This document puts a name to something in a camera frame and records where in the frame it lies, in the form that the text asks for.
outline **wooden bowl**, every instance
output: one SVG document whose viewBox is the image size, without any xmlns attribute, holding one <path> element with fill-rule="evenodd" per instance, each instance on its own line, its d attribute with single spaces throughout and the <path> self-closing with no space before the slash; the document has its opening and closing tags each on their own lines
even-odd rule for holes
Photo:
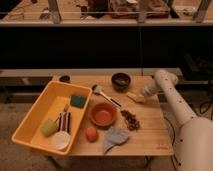
<svg viewBox="0 0 213 171">
<path fill-rule="evenodd" d="M 90 113 L 90 120 L 99 127 L 109 127 L 117 118 L 117 109 L 109 103 L 98 103 Z"/>
<path fill-rule="evenodd" d="M 116 73 L 112 76 L 111 81 L 116 91 L 126 91 L 131 83 L 131 78 L 125 73 Z"/>
</svg>

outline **yellow bin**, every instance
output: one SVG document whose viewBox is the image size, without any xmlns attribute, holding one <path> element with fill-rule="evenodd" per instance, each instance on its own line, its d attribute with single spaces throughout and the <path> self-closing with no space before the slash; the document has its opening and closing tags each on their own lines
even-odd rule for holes
<svg viewBox="0 0 213 171">
<path fill-rule="evenodd" d="M 77 135 L 91 94 L 92 90 L 88 87 L 50 81 L 14 132 L 12 141 L 53 154 L 67 155 Z M 70 104 L 72 95 L 83 96 L 87 100 L 83 108 L 69 106 L 68 111 L 71 113 L 69 145 L 64 150 L 56 150 L 51 144 L 52 136 L 42 135 L 40 127 L 47 119 L 56 120 L 65 105 Z"/>
</svg>

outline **orange ball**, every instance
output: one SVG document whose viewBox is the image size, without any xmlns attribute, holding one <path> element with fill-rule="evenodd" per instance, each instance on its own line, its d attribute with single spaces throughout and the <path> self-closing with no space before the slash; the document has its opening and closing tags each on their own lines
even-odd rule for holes
<svg viewBox="0 0 213 171">
<path fill-rule="evenodd" d="M 98 132 L 94 127 L 86 128 L 84 133 L 89 142 L 95 142 L 98 139 Z"/>
</svg>

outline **grey cloth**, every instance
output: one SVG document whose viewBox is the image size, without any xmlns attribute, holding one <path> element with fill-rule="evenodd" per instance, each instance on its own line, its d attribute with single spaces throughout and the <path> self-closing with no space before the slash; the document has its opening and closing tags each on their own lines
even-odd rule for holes
<svg viewBox="0 0 213 171">
<path fill-rule="evenodd" d="M 115 145 L 121 145 L 125 143 L 130 134 L 128 132 L 125 132 L 124 130 L 120 128 L 116 128 L 114 126 L 111 126 L 104 137 L 103 142 L 103 153 L 106 154 L 106 152 L 114 147 Z"/>
</svg>

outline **green sponge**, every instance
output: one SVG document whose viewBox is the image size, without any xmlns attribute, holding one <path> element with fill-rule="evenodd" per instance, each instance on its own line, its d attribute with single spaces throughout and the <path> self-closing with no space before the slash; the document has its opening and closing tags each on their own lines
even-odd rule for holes
<svg viewBox="0 0 213 171">
<path fill-rule="evenodd" d="M 83 108 L 84 104 L 86 103 L 86 100 L 87 100 L 86 97 L 72 95 L 70 104 L 78 108 Z"/>
</svg>

